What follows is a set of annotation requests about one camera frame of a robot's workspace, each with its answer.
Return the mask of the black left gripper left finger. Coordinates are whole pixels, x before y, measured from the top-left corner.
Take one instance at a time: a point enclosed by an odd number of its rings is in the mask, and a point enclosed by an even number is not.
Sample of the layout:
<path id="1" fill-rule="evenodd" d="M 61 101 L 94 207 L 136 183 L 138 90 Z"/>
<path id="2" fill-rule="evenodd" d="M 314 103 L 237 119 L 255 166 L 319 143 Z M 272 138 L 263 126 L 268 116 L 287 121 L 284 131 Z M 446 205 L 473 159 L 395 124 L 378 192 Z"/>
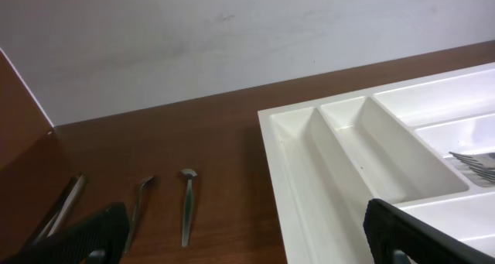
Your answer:
<path id="1" fill-rule="evenodd" d="M 75 225 L 3 259 L 3 264 L 118 264 L 129 233 L 127 209 L 114 202 Z"/>

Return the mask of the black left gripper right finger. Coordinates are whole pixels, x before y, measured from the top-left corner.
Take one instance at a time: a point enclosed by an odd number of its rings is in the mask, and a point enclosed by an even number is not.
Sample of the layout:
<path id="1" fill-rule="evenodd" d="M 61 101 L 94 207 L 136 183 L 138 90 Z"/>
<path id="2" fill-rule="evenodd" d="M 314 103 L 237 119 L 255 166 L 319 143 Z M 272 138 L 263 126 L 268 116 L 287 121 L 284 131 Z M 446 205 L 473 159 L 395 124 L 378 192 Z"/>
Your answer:
<path id="1" fill-rule="evenodd" d="M 378 198 L 368 201 L 363 228 L 375 263 L 494 264 L 494 257 Z"/>

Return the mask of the steel fork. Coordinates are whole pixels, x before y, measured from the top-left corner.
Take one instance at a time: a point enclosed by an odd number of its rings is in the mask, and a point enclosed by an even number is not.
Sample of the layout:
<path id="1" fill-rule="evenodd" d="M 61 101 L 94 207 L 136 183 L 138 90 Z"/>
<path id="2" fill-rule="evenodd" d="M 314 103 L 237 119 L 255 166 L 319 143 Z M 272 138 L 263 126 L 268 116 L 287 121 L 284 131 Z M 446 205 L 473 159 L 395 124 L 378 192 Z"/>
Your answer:
<path id="1" fill-rule="evenodd" d="M 480 154 L 466 155 L 466 154 L 450 152 L 449 154 L 466 164 L 482 167 L 488 170 L 494 169 L 494 153 L 480 153 Z"/>
<path id="2" fill-rule="evenodd" d="M 478 177 L 483 178 L 491 183 L 494 183 L 494 172 L 481 167 L 466 165 L 465 163 L 457 163 L 456 167 L 465 173 L 474 173 Z"/>

